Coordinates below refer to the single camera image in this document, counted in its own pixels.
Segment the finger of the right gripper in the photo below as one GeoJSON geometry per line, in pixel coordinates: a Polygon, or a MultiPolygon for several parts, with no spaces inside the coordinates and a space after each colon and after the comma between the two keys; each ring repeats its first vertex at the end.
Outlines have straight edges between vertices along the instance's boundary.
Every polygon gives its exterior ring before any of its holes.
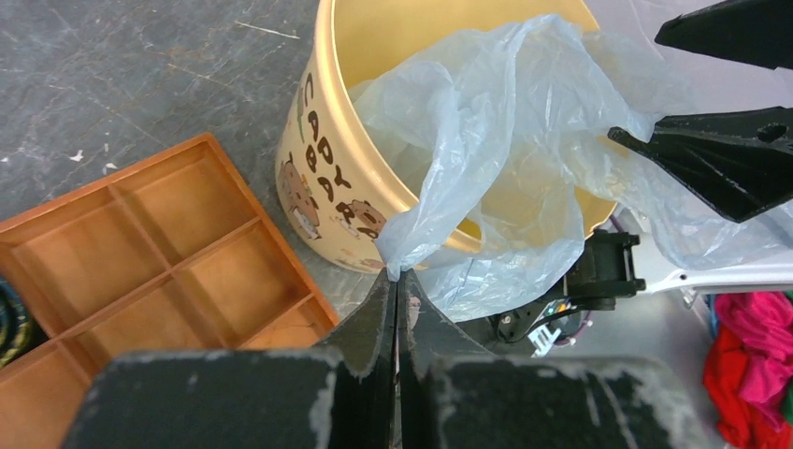
{"type": "Polygon", "coordinates": [[[790,69],[792,1],[722,1],[663,23],[655,43],[771,70],[790,69]]]}
{"type": "Polygon", "coordinates": [[[743,223],[792,199],[792,109],[667,116],[642,142],[608,139],[653,161],[721,217],[743,223]]]}

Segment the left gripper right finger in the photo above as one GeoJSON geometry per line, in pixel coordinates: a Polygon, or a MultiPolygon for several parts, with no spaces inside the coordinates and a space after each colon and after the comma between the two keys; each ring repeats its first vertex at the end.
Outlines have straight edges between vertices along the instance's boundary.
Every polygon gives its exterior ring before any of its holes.
{"type": "Polygon", "coordinates": [[[706,448],[672,370],[639,357],[494,355],[397,283],[401,431],[407,448],[706,448]]]}

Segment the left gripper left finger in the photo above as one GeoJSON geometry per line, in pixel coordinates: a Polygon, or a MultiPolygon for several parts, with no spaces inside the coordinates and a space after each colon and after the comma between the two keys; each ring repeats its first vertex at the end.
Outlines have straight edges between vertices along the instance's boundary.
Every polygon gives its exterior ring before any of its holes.
{"type": "Polygon", "coordinates": [[[393,433],[395,286],[303,349],[148,350],[94,379],[65,448],[386,448],[393,433]]]}

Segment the yellow round trash bin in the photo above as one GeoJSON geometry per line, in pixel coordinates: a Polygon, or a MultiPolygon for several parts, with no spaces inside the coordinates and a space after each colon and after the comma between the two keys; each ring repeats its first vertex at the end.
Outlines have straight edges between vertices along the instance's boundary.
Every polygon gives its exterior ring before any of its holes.
{"type": "Polygon", "coordinates": [[[324,259],[375,273],[385,221],[417,196],[386,164],[348,91],[438,40],[557,14],[585,31],[598,23],[567,1],[323,1],[310,58],[276,156],[277,191],[296,233],[324,259]]]}

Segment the light blue plastic trash bag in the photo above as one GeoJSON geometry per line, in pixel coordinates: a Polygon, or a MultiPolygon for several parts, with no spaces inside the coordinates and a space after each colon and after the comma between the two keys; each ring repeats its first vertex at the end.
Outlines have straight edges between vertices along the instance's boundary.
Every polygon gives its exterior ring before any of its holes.
{"type": "Polygon", "coordinates": [[[625,37],[557,15],[462,30],[350,96],[388,166],[419,191],[377,238],[388,275],[416,268],[453,321],[518,308],[568,271],[587,236],[579,188],[644,213],[681,268],[738,265],[792,244],[790,203],[737,224],[608,143],[613,127],[646,143],[662,117],[693,108],[671,66],[625,37]]]}

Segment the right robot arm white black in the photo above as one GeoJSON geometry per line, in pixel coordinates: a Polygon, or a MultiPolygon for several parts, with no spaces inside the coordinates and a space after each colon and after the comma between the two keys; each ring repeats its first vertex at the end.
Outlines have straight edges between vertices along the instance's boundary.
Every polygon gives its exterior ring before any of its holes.
{"type": "Polygon", "coordinates": [[[614,127],[639,181],[654,191],[650,234],[598,230],[544,295],[483,320],[482,340],[499,353],[571,343],[567,317],[610,311],[641,291],[707,292],[792,282],[792,111],[782,106],[705,114],[667,113],[648,142],[614,127]]]}

